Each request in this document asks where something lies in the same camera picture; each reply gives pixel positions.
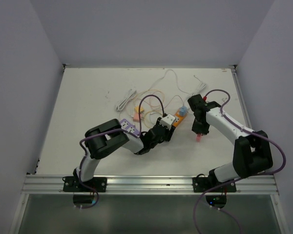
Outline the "blue plug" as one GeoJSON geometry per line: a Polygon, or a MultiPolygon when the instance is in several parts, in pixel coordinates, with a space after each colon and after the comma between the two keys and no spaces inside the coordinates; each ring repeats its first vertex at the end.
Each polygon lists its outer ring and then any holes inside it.
{"type": "Polygon", "coordinates": [[[180,109],[179,109],[179,116],[181,117],[185,117],[188,113],[188,108],[186,106],[182,106],[180,109]]]}

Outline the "pink charger plug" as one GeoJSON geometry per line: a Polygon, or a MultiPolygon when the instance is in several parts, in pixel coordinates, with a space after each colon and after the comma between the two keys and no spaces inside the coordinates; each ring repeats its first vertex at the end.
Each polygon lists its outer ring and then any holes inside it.
{"type": "Polygon", "coordinates": [[[135,114],[132,116],[132,119],[133,119],[134,122],[139,122],[139,120],[142,120],[142,119],[143,119],[143,116],[142,116],[142,114],[135,113],[135,114]]]}

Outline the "yellow charger plug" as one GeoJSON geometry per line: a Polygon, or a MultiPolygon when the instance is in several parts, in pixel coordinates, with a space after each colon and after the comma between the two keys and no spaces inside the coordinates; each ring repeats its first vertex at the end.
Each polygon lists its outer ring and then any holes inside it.
{"type": "Polygon", "coordinates": [[[145,110],[144,110],[144,108],[143,108],[143,106],[135,106],[134,107],[134,110],[135,110],[135,112],[136,113],[143,113],[145,110]]]}

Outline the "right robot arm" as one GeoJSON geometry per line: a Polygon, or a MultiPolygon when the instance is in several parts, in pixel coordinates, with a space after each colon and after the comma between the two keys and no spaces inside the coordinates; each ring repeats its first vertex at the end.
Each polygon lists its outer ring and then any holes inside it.
{"type": "Polygon", "coordinates": [[[196,177],[197,183],[204,189],[219,191],[227,181],[247,178],[273,166],[270,144],[264,140],[268,137],[265,132],[245,128],[236,120],[231,124],[221,113],[220,104],[206,102],[201,95],[190,97],[188,104],[194,114],[193,132],[204,136],[213,126],[234,146],[232,162],[210,170],[205,178],[196,177]]]}

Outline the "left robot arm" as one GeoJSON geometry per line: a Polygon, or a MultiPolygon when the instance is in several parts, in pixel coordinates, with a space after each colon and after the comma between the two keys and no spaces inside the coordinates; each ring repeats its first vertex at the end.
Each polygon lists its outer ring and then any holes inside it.
{"type": "Polygon", "coordinates": [[[100,160],[123,147],[135,155],[143,155],[163,142],[169,142],[175,130],[176,117],[164,115],[146,133],[135,135],[123,129],[117,119],[98,125],[85,133],[80,146],[85,155],[75,169],[74,185],[80,191],[87,191],[92,185],[92,178],[100,160]]]}

